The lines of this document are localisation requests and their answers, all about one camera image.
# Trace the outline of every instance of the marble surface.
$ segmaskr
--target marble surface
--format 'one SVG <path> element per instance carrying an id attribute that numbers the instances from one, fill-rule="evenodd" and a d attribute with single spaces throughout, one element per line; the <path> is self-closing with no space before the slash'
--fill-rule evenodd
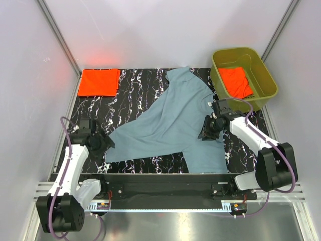
<path id="1" fill-rule="evenodd" d="M 96 119 L 106 133 L 135 120 L 168 88 L 165 78 L 168 69 L 124 69 L 119 79 L 116 97 L 77 97 L 71 120 Z M 213 92 L 210 69 L 191 69 Z M 251 122 L 267 134 L 262 112 L 254 112 Z M 224 132 L 225 160 L 232 173 L 253 171 L 256 158 L 252 151 L 236 136 Z M 55 172 L 59 172 L 65 154 L 64 147 Z M 182 153 L 173 153 L 117 163 L 104 163 L 88 158 L 82 173 L 188 173 Z"/>

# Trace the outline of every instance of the gray shirt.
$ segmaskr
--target gray shirt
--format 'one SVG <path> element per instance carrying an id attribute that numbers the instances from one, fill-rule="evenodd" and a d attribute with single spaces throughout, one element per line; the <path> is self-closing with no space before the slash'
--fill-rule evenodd
<path id="1" fill-rule="evenodd" d="M 188 67 L 168 71 L 166 79 L 168 89 L 147 111 L 109 135 L 115 148 L 108 149 L 106 162 L 183 152 L 190 173 L 226 173 L 222 133 L 215 141 L 198 139 L 213 112 L 212 91 Z"/>

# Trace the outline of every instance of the white enclosure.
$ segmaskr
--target white enclosure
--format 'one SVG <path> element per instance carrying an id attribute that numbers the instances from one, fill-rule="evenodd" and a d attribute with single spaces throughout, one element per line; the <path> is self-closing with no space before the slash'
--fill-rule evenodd
<path id="1" fill-rule="evenodd" d="M 266 61 L 279 86 L 279 94 L 267 104 L 268 112 L 279 140 L 294 147 L 300 183 L 319 236 L 320 9 L 320 1 L 301 1 Z"/>
<path id="2" fill-rule="evenodd" d="M 77 75 L 35 1 L 0 2 L 1 240 L 22 240 Z"/>
<path id="3" fill-rule="evenodd" d="M 209 68 L 214 51 L 238 46 L 262 55 L 293 2 L 298 1 L 0 1 L 0 205 L 6 217 L 0 219 L 1 240 L 23 240 L 37 185 L 47 181 L 59 152 L 59 117 L 76 95 L 77 65 Z M 279 94 L 265 113 L 279 141 L 294 146 L 319 235 L 320 9 L 318 0 L 301 1 L 272 48 L 266 65 Z"/>
<path id="4" fill-rule="evenodd" d="M 46 0 L 81 69 L 211 67 L 218 49 L 260 55 L 290 0 Z"/>

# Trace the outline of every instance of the cable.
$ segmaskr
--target cable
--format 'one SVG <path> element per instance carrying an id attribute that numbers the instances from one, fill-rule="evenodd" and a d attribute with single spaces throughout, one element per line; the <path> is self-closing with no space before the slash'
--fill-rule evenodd
<path id="1" fill-rule="evenodd" d="M 283 190 L 279 190 L 279 189 L 276 189 L 276 191 L 278 192 L 281 192 L 281 193 L 290 193 L 294 190 L 295 188 L 295 175 L 294 175 L 294 171 L 289 163 L 289 161 L 287 160 L 287 158 L 285 157 L 285 155 L 271 142 L 271 141 L 267 141 L 265 136 L 262 135 L 256 128 L 254 128 L 253 126 L 251 125 L 248 125 L 248 121 L 249 121 L 249 116 L 253 113 L 253 106 L 243 100 L 243 99 L 239 99 L 239 98 L 234 98 L 234 97 L 229 97 L 229 98 L 226 98 L 226 99 L 235 99 L 235 100 L 239 100 L 241 102 L 244 102 L 246 103 L 247 105 L 250 106 L 250 111 L 248 112 L 248 114 L 245 116 L 245 124 L 252 130 L 254 131 L 258 136 L 260 136 L 266 143 L 268 143 L 269 145 L 271 145 L 276 151 L 277 153 L 280 155 L 280 157 L 283 159 L 283 161 L 285 162 L 286 166 L 288 167 L 289 169 L 289 172 L 291 173 L 291 177 L 292 177 L 292 185 L 291 185 L 291 188 L 287 191 L 283 191 Z M 254 215 L 257 215 L 259 214 L 267 205 L 267 203 L 269 202 L 269 198 L 270 198 L 270 192 L 267 192 L 267 197 L 266 197 L 266 201 L 265 203 L 263 204 L 263 206 L 256 212 L 254 213 L 251 213 L 251 214 L 248 214 L 246 215 L 247 217 L 251 217 L 251 216 L 254 216 Z M 211 214 L 212 216 L 217 216 L 217 217 L 233 217 L 233 216 L 223 216 L 223 215 L 218 215 L 218 214 Z M 234 216 L 234 218 L 240 218 L 240 217 L 245 217 L 244 216 Z"/>
<path id="2" fill-rule="evenodd" d="M 245 194 L 244 194 L 244 200 L 243 200 L 242 203 L 245 203 L 245 202 L 246 202 L 246 199 L 247 199 L 247 195 L 246 195 L 246 193 L 245 193 Z"/>
<path id="3" fill-rule="evenodd" d="M 218 195 L 218 196 L 225 196 L 227 193 L 228 193 L 228 190 L 226 190 L 225 193 L 222 192 L 222 194 L 220 194 L 220 193 L 212 193 L 211 196 L 216 196 L 216 195 Z"/>
<path id="4" fill-rule="evenodd" d="M 289 161 L 287 160 L 287 158 L 285 157 L 285 155 L 284 155 L 271 141 L 269 141 L 269 140 L 267 141 L 266 138 L 265 138 L 265 136 L 263 136 L 256 128 L 254 128 L 254 127 L 251 126 L 251 125 L 248 125 L 249 116 L 253 113 L 253 106 L 252 106 L 249 102 L 247 102 L 247 101 L 245 101 L 245 100 L 243 100 L 243 99 L 234 98 L 234 97 L 229 97 L 229 98 L 226 98 L 226 99 L 236 99 L 236 100 L 239 100 L 239 101 L 241 101 L 241 102 L 244 102 L 244 103 L 246 103 L 247 105 L 250 106 L 250 111 L 248 112 L 248 114 L 247 114 L 246 117 L 245 117 L 245 124 L 246 124 L 252 131 L 254 131 L 258 136 L 260 136 L 266 143 L 268 143 L 269 145 L 271 145 L 271 146 L 276 150 L 276 152 L 280 155 L 280 157 L 281 157 L 281 158 L 283 159 L 283 161 L 285 162 L 287 168 L 289 169 L 289 172 L 291 173 L 292 185 L 291 185 L 290 189 L 289 189 L 289 190 L 286 190 L 286 191 L 283 191 L 283 190 L 280 190 L 280 189 L 276 189 L 276 191 L 281 192 L 281 193 L 290 193 L 290 192 L 292 192 L 292 191 L 294 190 L 294 188 L 295 188 L 295 175 L 294 175 L 294 171 L 293 171 L 293 169 L 292 169 Z"/>
<path id="5" fill-rule="evenodd" d="M 99 239 L 99 237 L 100 237 L 100 235 L 101 235 L 101 233 L 102 233 L 102 231 L 104 230 L 104 220 L 102 219 L 102 217 L 101 216 L 99 216 L 99 215 L 95 215 L 95 217 L 96 218 L 98 218 L 99 219 L 99 221 L 100 221 L 100 230 L 99 230 L 99 233 L 98 233 L 98 235 L 96 236 L 96 238 L 93 240 L 93 241 L 97 241 L 98 239 Z"/>
<path id="6" fill-rule="evenodd" d="M 112 191 L 111 190 L 108 191 L 108 197 L 109 197 L 109 205 L 110 205 L 111 198 L 112 198 Z"/>
<path id="7" fill-rule="evenodd" d="M 67 121 L 69 121 L 69 123 L 74 127 L 74 129 L 77 129 L 77 125 L 75 125 L 75 124 L 74 124 L 71 120 L 69 120 L 68 118 L 66 118 L 66 117 L 64 117 L 64 116 L 62 116 L 62 117 L 60 118 L 60 123 L 61 123 L 61 125 L 62 125 L 62 127 L 63 127 L 64 133 L 66 134 L 66 138 L 67 138 L 67 142 L 68 142 L 68 147 L 69 147 L 69 154 L 68 154 L 68 159 L 67 159 L 67 162 L 66 162 L 66 166 L 65 166 L 65 168 L 64 168 L 64 171 L 63 171 L 63 173 L 62 173 L 62 175 L 61 175 L 61 179 L 60 179 L 60 181 L 59 181 L 59 187 L 57 187 L 57 189 L 56 189 L 56 191 L 55 191 L 55 194 L 54 194 L 54 196 L 53 196 L 53 198 L 52 198 L 51 204 L 50 204 L 48 226 L 49 226 L 49 231 L 50 231 L 51 235 L 52 235 L 54 238 L 56 238 L 56 239 L 64 239 L 64 240 L 66 240 L 66 241 L 69 241 L 69 240 L 66 238 L 68 232 L 66 232 L 66 233 L 61 233 L 62 236 L 57 236 L 57 235 L 55 234 L 55 231 L 54 231 L 54 228 L 53 228 L 53 225 L 52 225 L 52 216 L 53 216 L 53 210 L 54 210 L 55 201 L 56 201 L 56 199 L 57 199 L 59 190 L 60 190 L 60 188 L 62 187 L 61 185 L 62 185 L 62 183 L 63 183 L 63 181 L 64 181 L 65 176 L 66 176 L 66 173 L 67 173 L 67 170 L 68 170 L 68 167 L 69 167 L 69 164 L 70 164 L 71 155 L 72 155 L 71 140 L 70 140 L 70 136 L 69 136 L 69 134 L 68 134 L 67 128 L 66 128 L 66 126 L 65 126 L 65 124 L 64 124 L 64 121 L 63 121 L 64 119 L 67 120 Z M 102 230 L 104 229 L 103 219 L 102 219 L 100 216 L 98 216 L 98 215 L 97 215 L 96 217 L 98 217 L 99 220 L 100 220 L 100 230 L 99 230 L 98 236 L 94 239 L 94 241 L 97 241 L 97 240 L 98 240 L 99 236 L 101 235 Z"/>
<path id="8" fill-rule="evenodd" d="M 240 217 L 242 217 L 242 218 L 244 218 L 244 217 L 252 217 L 252 216 L 255 216 L 255 215 L 257 215 L 257 214 L 259 214 L 265 207 L 266 207 L 266 205 L 267 205 L 267 203 L 269 202 L 269 199 L 270 199 L 270 192 L 267 192 L 267 196 L 266 196 L 266 201 L 265 201 L 265 203 L 263 204 L 263 206 L 259 209 L 259 210 L 257 210 L 256 212 L 254 212 L 254 213 L 251 213 L 251 214 L 248 214 L 248 215 L 245 215 L 245 216 L 224 216 L 224 215 L 219 215 L 219 214 L 212 214 L 212 213 L 208 213 L 208 215 L 210 215 L 210 216 L 215 216 L 215 217 L 228 217 L 228 218 L 240 218 Z"/>

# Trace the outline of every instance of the folded orange towel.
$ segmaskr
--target folded orange towel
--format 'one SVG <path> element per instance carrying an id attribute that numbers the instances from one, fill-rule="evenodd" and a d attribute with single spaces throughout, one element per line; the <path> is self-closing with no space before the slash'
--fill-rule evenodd
<path id="1" fill-rule="evenodd" d="M 221 79 L 230 96 L 243 99 L 253 94 L 243 68 L 218 69 Z"/>
<path id="2" fill-rule="evenodd" d="M 116 96 L 120 70 L 85 69 L 79 86 L 78 96 Z"/>

